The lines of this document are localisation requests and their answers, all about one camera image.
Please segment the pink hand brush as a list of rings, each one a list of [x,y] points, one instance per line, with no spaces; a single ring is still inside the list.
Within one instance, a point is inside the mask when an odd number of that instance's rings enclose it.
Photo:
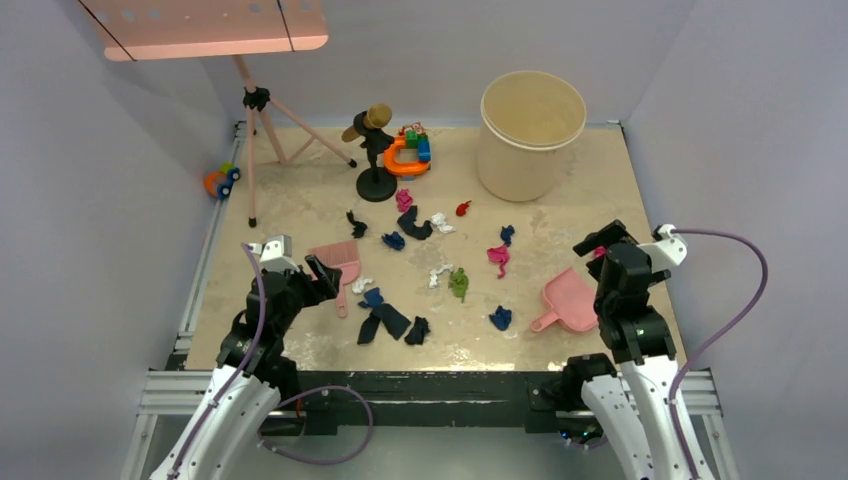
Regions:
[[[345,287],[356,280],[361,272],[361,262],[356,240],[317,246],[308,250],[325,265],[339,269],[342,272],[338,294],[335,300],[336,313],[339,318],[348,314],[348,304]]]

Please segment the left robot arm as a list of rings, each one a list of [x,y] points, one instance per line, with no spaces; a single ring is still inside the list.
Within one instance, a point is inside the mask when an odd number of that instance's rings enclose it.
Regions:
[[[305,308],[338,296],[343,272],[308,255],[304,266],[252,265],[245,307],[221,343],[204,395],[153,479],[223,479],[261,423],[292,405],[300,390],[284,336]]]

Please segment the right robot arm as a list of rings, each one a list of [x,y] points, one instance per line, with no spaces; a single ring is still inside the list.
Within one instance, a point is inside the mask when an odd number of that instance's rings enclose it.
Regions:
[[[597,282],[593,304],[606,353],[571,357],[561,392],[591,411],[630,479],[711,479],[680,391],[677,351],[650,288],[669,279],[687,245],[672,226],[638,242],[619,220],[588,234],[574,252]]]

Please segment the pink dustpan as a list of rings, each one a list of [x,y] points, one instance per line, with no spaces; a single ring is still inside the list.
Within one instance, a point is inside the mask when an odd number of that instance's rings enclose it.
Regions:
[[[594,291],[573,268],[549,280],[542,288],[542,299],[547,310],[530,323],[534,333],[553,324],[573,333],[585,333],[599,324]]]

